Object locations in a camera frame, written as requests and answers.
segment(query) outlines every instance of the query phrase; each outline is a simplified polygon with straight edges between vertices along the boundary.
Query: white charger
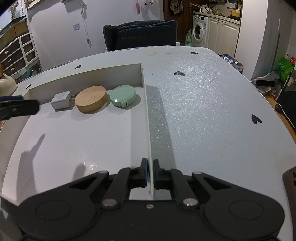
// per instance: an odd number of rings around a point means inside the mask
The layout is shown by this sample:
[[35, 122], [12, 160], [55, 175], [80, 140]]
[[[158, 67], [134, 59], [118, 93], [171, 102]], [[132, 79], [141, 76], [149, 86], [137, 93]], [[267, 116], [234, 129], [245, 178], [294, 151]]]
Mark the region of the white charger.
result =
[[75, 98], [71, 99], [71, 91], [66, 91], [56, 94], [50, 104], [55, 110], [65, 109], [71, 106], [71, 102], [74, 101], [74, 99]]

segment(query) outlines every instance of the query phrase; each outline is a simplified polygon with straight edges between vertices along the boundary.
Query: wooden coaster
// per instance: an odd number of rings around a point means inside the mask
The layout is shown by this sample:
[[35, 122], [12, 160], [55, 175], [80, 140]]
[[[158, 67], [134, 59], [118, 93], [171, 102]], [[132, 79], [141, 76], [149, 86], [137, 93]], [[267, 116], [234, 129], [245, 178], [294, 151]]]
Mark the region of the wooden coaster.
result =
[[108, 96], [103, 86], [92, 86], [76, 96], [75, 104], [82, 113], [90, 113], [101, 108], [107, 100]]

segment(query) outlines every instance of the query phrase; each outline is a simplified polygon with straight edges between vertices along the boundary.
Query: wooden door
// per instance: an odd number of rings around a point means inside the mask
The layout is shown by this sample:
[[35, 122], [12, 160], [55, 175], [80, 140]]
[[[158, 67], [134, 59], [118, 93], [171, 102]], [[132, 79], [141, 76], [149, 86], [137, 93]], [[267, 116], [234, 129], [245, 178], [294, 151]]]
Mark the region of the wooden door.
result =
[[206, 47], [214, 52], [217, 51], [217, 39], [218, 39], [219, 21], [216, 18], [209, 17], [209, 35]]
[[235, 48], [237, 45], [237, 38], [239, 36], [239, 25], [228, 21], [221, 21], [221, 46], [218, 54], [229, 54], [234, 57]]
[[175, 20], [178, 23], [177, 29], [177, 42], [184, 45], [186, 35], [190, 29], [192, 29], [193, 24], [193, 13], [190, 13], [190, 8], [188, 7], [190, 3], [195, 3], [198, 5], [205, 5], [205, 0], [182, 0], [183, 12], [174, 14], [170, 9], [170, 0], [163, 0], [163, 19], [164, 20]]

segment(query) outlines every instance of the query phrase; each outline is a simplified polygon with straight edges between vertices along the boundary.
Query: dark chair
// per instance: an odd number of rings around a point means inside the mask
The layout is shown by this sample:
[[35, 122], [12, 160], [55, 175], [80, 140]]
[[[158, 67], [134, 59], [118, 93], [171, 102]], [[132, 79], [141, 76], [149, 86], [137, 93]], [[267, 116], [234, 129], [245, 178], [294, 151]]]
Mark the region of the dark chair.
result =
[[159, 45], [176, 45], [176, 21], [136, 21], [118, 26], [103, 27], [105, 44], [108, 51], [148, 47]]

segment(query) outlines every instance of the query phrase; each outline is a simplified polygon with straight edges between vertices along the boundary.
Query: drawer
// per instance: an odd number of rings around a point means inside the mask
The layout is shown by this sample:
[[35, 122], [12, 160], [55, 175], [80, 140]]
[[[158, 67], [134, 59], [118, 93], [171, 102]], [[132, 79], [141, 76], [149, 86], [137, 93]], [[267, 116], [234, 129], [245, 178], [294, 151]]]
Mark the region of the drawer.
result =
[[22, 44], [25, 44], [31, 40], [31, 35], [27, 34], [26, 36], [21, 38]]
[[25, 53], [28, 53], [30, 50], [33, 49], [33, 44], [29, 43], [29, 44], [25, 45], [23, 48], [24, 48]]
[[11, 53], [16, 51], [19, 47], [20, 47], [20, 43], [17, 40], [12, 45], [4, 49], [3, 52], [0, 54], [0, 62], [2, 62], [7, 56], [11, 55]]
[[16, 71], [22, 69], [26, 66], [25, 60], [22, 58], [20, 61], [16, 62], [14, 65], [10, 66], [9, 69], [5, 70], [5, 74], [13, 75]]
[[17, 61], [22, 57], [23, 57], [22, 50], [19, 49], [14, 54], [9, 56], [6, 60], [4, 60], [4, 62], [2, 63], [3, 68], [6, 69], [9, 65], [13, 64], [15, 61]]
[[27, 61], [30, 62], [32, 59], [36, 57], [35, 51], [27, 54]]

